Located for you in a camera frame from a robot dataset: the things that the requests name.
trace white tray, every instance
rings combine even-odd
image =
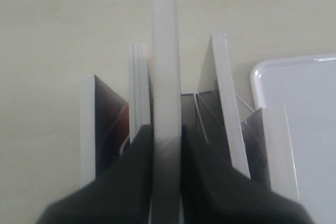
[[[251,87],[257,109],[287,109],[299,201],[317,223],[336,223],[336,54],[261,62]]]

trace stack of pages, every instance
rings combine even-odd
[[[181,94],[176,0],[153,0],[152,29],[152,54],[146,43],[130,46],[128,103],[95,76],[82,81],[81,185],[90,183],[127,151],[142,125],[153,124],[150,219],[152,223],[182,222],[181,134],[185,125],[199,131],[244,176],[296,200],[286,110],[261,109],[240,123],[225,33],[210,36],[198,90]],[[278,146],[283,153],[277,153]]]

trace cream wall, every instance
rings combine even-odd
[[[227,32],[249,104],[256,63],[336,51],[336,0],[178,0],[178,11],[184,91],[211,33]],[[136,41],[151,43],[150,0],[0,0],[0,223],[33,223],[78,188],[78,81],[96,73],[126,98]]]

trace white surface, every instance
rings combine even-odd
[[[130,141],[141,126],[151,124],[149,54],[146,43],[133,43],[129,59]]]
[[[297,202],[299,194],[286,108],[267,107],[261,113],[271,189]]]
[[[96,177],[96,117],[94,75],[80,81],[80,187]]]
[[[336,54],[264,61],[251,73],[256,107],[285,106],[300,202],[336,222]]]
[[[128,45],[151,45],[151,0],[0,0],[0,223],[34,223],[79,187],[79,80],[128,94]],[[226,31],[237,94],[270,58],[336,51],[336,0],[177,0],[181,87]],[[240,119],[250,115],[243,106]]]
[[[176,0],[153,0],[152,224],[180,219],[181,87]]]
[[[214,58],[232,167],[250,178],[225,33],[211,35],[211,44],[211,55],[205,57]]]

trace beige wall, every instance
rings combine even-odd
[[[32,223],[78,188],[78,81],[127,97],[130,42],[151,43],[150,0],[0,0],[0,223]],[[264,59],[336,51],[336,0],[178,0],[184,91],[227,32],[237,93]],[[241,109],[241,119],[248,115]]]

